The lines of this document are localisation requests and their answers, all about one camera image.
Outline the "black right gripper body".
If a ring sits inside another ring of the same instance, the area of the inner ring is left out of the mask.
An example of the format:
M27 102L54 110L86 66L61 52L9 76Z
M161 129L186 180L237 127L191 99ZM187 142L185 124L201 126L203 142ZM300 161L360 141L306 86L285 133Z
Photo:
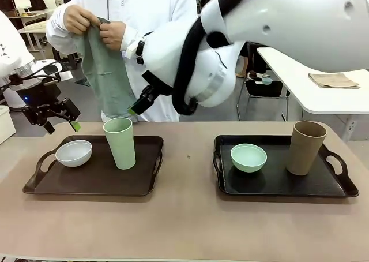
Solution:
M170 96L172 95L173 88L167 85L165 82L161 81L158 77L156 77L153 73L146 70L142 74L142 78L152 87L152 93L154 95L164 95Z

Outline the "person's left hand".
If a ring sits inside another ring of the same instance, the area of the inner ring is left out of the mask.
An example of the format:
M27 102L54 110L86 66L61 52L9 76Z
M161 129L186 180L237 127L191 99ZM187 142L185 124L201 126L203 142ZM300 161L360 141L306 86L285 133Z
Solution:
M121 21L100 24L100 37L103 43L110 49L122 51L123 37L126 30L126 24Z

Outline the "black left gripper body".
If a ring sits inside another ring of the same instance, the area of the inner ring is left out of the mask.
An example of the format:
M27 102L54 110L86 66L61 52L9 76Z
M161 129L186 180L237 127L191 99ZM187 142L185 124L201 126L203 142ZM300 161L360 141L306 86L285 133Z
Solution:
M24 101L24 115L59 115L62 114L62 101L58 100L61 91L57 86L60 81L58 76L10 76L10 89Z

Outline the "person's right hand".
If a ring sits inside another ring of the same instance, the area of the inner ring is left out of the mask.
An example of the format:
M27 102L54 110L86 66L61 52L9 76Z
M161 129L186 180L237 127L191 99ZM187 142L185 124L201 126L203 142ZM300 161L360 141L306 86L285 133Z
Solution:
M69 32L76 35L82 35L91 25L99 27L101 24L92 12L78 5L66 8L63 23Z

